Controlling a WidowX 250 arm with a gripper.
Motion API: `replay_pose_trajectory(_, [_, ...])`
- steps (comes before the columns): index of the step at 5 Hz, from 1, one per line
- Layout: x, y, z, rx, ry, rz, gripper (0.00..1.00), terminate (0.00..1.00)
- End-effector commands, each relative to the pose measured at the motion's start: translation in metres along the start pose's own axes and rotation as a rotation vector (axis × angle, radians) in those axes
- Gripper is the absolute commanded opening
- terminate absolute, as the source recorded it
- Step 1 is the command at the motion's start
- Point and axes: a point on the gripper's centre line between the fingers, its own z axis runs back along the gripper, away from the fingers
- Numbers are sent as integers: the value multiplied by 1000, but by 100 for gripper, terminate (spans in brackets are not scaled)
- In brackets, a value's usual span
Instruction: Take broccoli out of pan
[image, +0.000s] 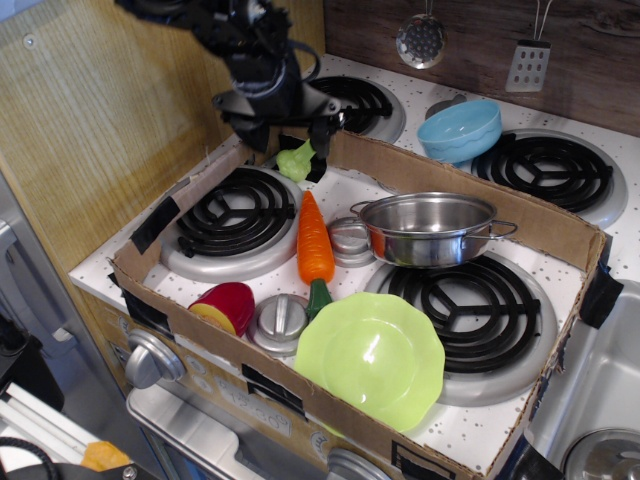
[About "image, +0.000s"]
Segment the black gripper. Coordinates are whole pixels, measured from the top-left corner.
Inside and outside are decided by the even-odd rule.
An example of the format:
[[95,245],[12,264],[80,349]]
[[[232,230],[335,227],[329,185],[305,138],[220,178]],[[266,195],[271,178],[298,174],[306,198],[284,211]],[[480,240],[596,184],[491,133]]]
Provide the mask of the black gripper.
[[265,153],[269,125],[311,123],[310,144],[318,158],[328,158],[331,140],[344,125],[341,103],[302,76],[295,53],[233,53],[223,64],[231,89],[215,95],[212,104],[244,143]]

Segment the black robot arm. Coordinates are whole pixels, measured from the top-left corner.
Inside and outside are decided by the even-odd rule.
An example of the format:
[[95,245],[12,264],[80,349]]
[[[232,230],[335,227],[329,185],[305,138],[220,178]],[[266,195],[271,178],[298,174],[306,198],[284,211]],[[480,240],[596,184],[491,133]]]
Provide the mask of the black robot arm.
[[288,11],[270,1],[118,1],[144,20],[190,32],[230,74],[232,89],[212,104],[234,133],[264,153],[273,126],[305,127],[311,147],[327,158],[342,128],[340,101],[312,85],[317,52],[289,37]]

